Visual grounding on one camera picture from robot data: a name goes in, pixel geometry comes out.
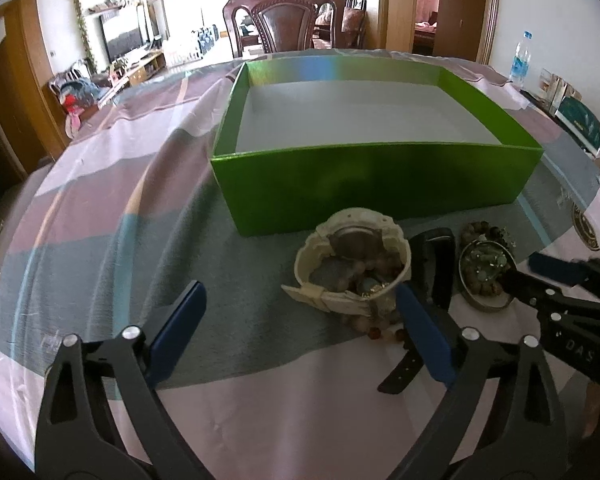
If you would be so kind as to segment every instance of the tv stand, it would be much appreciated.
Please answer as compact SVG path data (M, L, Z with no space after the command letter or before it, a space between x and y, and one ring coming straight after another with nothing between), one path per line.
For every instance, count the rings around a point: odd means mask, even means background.
M112 88L98 101L98 109L104 107L128 86L136 86L151 79L158 71L167 67L162 49L148 52L140 61L130 66Z

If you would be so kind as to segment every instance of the water bottle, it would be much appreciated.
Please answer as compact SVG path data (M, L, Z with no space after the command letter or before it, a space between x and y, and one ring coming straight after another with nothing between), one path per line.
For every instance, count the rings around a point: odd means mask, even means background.
M516 55L513 58L511 74L509 79L517 88L522 88L525 83L526 73L529 70L529 61L531 60L531 32L525 31L525 37L516 47Z

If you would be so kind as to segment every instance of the television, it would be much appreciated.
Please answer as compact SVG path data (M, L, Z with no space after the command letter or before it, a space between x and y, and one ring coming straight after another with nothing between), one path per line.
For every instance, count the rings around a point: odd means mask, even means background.
M146 43L138 20L138 9L135 6L104 12L100 15L100 23L107 55L112 63Z

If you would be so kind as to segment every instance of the green plant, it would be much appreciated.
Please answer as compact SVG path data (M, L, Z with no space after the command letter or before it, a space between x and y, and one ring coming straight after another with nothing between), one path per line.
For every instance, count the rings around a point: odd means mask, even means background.
M75 7L75 15L78 19L78 30L80 30L80 37L82 38L82 46L84 47L84 53L86 55L86 59L88 59L96 70L98 67L96 66L95 59L93 58L93 51L91 50L91 44L89 42L89 35L87 34L87 24L84 21L84 15L82 14L82 5L80 4L80 0L74 0Z

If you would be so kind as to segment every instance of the tablecloth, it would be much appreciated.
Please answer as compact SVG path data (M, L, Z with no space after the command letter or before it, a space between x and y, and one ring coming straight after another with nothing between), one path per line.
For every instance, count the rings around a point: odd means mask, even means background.
M509 205L400 221L407 236L469 221L506 226L520 268L533 251L600 256L576 233L586 212L600 245L600 172L506 79L475 63L396 52L319 50L271 56L391 56L445 66L503 107L544 147ZM426 426L445 387L422 370L399 396L376 387L399 345L371 341L337 316L296 303L293 262L307 232L242 238L208 162L241 60L132 89L90 119L42 183L0 279L0 430L32 466L44 373L62 336L109 338L173 302L191 280L208 291L199 329L159 396L219 480L384 479ZM573 289L571 295L588 297ZM497 340L539 335L515 301L483 314L454 295L461 326ZM558 390L573 369L548 356ZM490 381L456 458L470 454L493 399ZM147 456L113 384L128 451Z

